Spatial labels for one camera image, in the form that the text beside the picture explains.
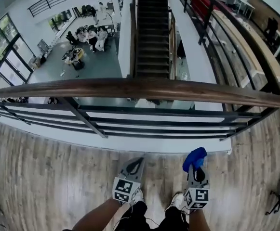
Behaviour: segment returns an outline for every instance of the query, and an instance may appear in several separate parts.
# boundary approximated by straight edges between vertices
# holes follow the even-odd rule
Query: shoe
[[[131,202],[131,205],[135,205],[137,202],[142,201],[145,203],[144,197],[143,197],[143,193],[142,191],[138,191],[138,193],[136,194],[136,196],[134,197],[134,199]]]
[[[184,195],[181,192],[175,194],[170,206],[167,207],[165,210],[171,207],[176,207],[177,209],[181,210],[180,205],[182,204],[183,200],[184,200]]]

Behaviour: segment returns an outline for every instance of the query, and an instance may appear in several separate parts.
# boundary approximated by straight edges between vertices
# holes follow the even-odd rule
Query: staircase
[[[135,77],[170,77],[168,0],[138,0]]]

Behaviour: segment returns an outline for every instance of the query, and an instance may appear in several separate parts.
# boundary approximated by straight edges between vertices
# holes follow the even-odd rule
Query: person sitting
[[[77,45],[79,42],[79,40],[76,39],[70,31],[67,33],[66,38],[69,40],[71,45]]]
[[[88,30],[88,43],[91,45],[91,49],[93,50],[93,53],[96,52],[96,43],[97,43],[97,34],[96,32],[94,31],[94,28],[95,27],[89,27],[89,30]]]
[[[107,30],[105,26],[100,26],[98,28],[97,39],[96,49],[99,51],[105,51],[105,41],[107,39]]]

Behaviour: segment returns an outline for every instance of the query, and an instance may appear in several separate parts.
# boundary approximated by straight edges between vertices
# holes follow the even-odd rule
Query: balcony
[[[85,133],[92,140],[123,137],[202,142],[207,139],[226,141],[280,109],[280,79],[250,31],[217,0],[205,0],[206,3],[203,0],[179,1],[181,12],[197,30],[198,47],[205,49],[214,83],[177,78],[174,32],[176,22],[179,26],[179,18],[175,18],[171,3],[170,10],[166,5],[165,12],[169,16],[168,41],[164,37],[168,50],[162,52],[169,55],[169,64],[165,65],[167,72],[154,72],[154,68],[147,70],[143,64],[139,67],[143,60],[143,50],[139,47],[145,43],[140,34],[155,31],[143,30],[141,25],[153,26],[157,22],[139,23],[143,14],[143,10],[139,10],[147,3],[141,1],[136,6],[136,0],[132,0],[129,5],[131,57],[128,78],[74,79],[0,89],[0,120],[13,120],[34,129],[44,127]],[[246,42],[244,47],[236,43],[234,30]],[[187,56],[197,57],[187,50],[185,48]],[[251,63],[248,61],[250,55],[254,56]],[[262,70],[259,76],[256,76],[259,71],[254,71],[254,65]],[[201,65],[192,67],[195,72],[203,68]],[[2,102],[1,98],[8,97],[51,97],[55,98],[56,104]]]

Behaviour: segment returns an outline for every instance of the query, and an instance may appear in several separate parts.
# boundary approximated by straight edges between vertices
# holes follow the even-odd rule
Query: wooden handrail
[[[107,97],[184,100],[280,107],[280,96],[194,81],[142,78],[73,79],[0,89],[7,97]]]

